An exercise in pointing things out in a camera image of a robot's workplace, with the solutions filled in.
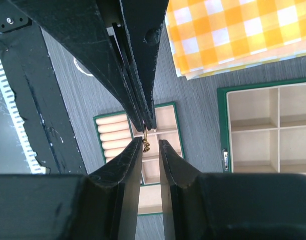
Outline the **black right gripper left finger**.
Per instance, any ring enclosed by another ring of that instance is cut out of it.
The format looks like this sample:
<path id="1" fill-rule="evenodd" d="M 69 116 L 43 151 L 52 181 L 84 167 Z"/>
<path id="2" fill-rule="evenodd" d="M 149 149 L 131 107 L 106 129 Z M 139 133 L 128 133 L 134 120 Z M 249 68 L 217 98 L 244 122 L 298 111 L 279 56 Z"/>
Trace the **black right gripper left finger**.
<path id="1" fill-rule="evenodd" d="M 89 175 L 0 174 L 0 240 L 132 240 L 142 138 Z"/>

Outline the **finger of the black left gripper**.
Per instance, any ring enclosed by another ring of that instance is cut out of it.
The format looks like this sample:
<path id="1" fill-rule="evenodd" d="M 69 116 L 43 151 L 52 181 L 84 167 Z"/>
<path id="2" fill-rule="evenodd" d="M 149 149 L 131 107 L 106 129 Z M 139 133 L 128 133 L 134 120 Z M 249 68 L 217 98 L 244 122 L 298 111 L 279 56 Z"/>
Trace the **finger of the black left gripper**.
<path id="1" fill-rule="evenodd" d="M 96 1 L 11 3 L 71 53 L 116 98 L 137 130 L 143 131 L 131 81 L 114 51 Z"/>

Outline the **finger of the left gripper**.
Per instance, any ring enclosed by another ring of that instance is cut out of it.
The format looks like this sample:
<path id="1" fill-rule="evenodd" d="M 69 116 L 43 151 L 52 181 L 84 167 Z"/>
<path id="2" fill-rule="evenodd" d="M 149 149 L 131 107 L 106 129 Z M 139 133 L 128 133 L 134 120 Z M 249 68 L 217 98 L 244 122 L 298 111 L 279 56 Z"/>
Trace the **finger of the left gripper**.
<path id="1" fill-rule="evenodd" d="M 167 0 L 99 0 L 107 28 L 112 27 L 138 106 L 138 130 L 156 128 L 153 89 Z"/>

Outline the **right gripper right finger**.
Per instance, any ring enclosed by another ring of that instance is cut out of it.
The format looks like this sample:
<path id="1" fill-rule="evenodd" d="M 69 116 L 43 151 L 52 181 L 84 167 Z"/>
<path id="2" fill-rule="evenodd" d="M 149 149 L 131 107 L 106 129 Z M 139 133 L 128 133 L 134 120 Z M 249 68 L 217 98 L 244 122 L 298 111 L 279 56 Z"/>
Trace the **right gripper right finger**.
<path id="1" fill-rule="evenodd" d="M 306 175 L 203 173 L 159 142 L 168 240 L 306 240 Z"/>

